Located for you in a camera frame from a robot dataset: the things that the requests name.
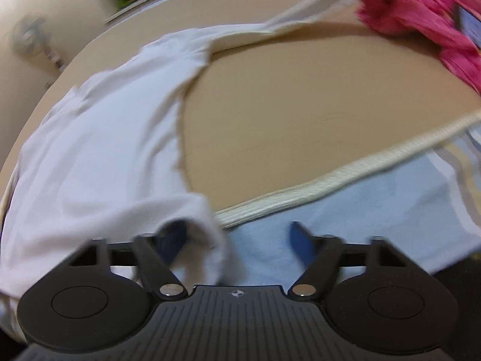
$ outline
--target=ridged surface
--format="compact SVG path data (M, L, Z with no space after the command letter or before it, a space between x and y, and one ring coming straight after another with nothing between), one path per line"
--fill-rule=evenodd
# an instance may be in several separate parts
M199 286L187 300L158 306L120 345L76 355L33 345L18 360L452 361L440 350L390 356L360 349L338 336L317 306L287 299L278 286Z

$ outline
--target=cream ribbed trim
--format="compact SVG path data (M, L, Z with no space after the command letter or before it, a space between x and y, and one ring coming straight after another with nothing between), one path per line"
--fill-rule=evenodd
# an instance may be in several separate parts
M261 195L227 209L219 210L216 212L216 218L224 228L229 228L267 214L318 200L362 177L392 167L409 157L432 148L479 122L481 122L481 109L442 128L431 130L401 144L344 165L310 182Z

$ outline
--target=clothing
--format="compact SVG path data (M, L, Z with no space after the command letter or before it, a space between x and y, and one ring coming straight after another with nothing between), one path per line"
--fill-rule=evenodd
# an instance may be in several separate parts
M454 28L458 3L481 13L481 0L362 0L361 21L384 35L419 31L441 46L440 59L457 77L481 93L481 56L476 45Z
M356 0L306 0L262 24L169 34L123 66L73 88L25 142L3 223L0 290L19 298L94 236L124 242L189 221L190 242L173 270L187 287L214 284L227 257L225 235L203 196L181 174L176 133L189 83L212 53L306 26Z

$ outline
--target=white fabric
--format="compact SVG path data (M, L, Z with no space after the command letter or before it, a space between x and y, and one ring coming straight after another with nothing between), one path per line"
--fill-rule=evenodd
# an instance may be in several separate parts
M123 242L180 218L191 221L191 241L175 273L186 286L216 283L225 236L206 198L188 191L179 163L176 123L188 84L214 52L285 34L355 1L306 0L262 24L169 34L73 88L25 142L0 205L9 203L0 290L21 297L94 236Z

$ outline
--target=red fabric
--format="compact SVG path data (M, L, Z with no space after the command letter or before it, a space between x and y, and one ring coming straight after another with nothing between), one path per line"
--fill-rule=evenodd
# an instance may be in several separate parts
M419 31L442 47L440 59L461 80L481 93L481 56L475 44L454 28L451 12L459 3L481 12L481 0L363 0L358 15L384 35Z

